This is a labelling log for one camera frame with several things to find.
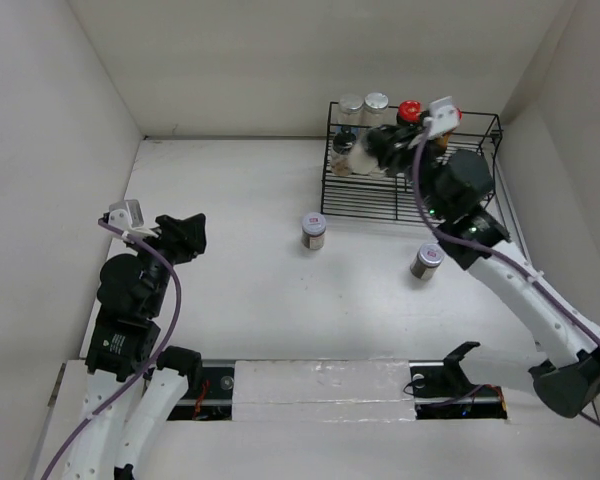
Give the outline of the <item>black cap white bottle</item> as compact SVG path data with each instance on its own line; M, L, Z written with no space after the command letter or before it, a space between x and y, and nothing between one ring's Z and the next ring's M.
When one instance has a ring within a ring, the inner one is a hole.
M365 150L362 141L357 141L351 148L347 163L351 172L359 175L369 175L378 167L377 158Z

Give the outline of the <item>red lid sauce jar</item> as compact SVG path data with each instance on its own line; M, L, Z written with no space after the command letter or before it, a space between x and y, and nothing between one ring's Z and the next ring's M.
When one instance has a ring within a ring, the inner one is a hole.
M448 147L448 143L449 143L450 137L453 134L453 132L454 132L454 130L450 130L450 131L446 132L444 135L436 138L434 145L436 147L438 147L442 152L445 152Z
M406 100L400 103L396 113L396 124L415 126L420 124L422 105L416 100Z

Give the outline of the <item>black cap beige bottle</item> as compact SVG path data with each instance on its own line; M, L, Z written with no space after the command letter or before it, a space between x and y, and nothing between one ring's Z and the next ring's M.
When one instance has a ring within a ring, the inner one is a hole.
M352 169L349 164L349 154L357 140L357 135L352 127L342 126L335 134L332 146L330 167L337 176L349 176Z

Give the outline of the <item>silver lid spice shaker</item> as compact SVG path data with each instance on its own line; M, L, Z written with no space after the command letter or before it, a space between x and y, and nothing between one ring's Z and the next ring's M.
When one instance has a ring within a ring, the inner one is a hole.
M344 94L340 97L336 111L338 131L357 131L361 124L364 99L357 94Z

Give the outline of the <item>glass jar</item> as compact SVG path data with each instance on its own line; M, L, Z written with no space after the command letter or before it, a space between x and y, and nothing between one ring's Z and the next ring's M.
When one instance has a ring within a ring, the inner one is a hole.
M386 177L386 171L384 169L380 169L379 167L374 168L369 176L374 179L381 179Z

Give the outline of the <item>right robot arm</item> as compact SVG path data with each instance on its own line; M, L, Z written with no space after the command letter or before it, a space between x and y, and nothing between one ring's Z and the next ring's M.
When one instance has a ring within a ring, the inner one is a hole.
M600 326L573 307L528 262L506 228L487 212L494 181L483 155L446 152L443 137L423 126L368 129L352 148L361 175L404 176L436 245L486 286L530 331L532 354L489 351L466 341L442 361L449 396L463 398L494 383L536 396L564 418L583 414L600 394Z

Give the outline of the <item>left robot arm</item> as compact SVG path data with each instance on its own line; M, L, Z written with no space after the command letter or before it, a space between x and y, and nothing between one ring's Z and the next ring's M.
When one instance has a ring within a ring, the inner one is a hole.
M121 206L100 227L131 248L100 270L80 421L42 473L136 479L177 402L202 387L200 353L169 343L183 291L175 268L204 254L206 217L161 215L153 228Z

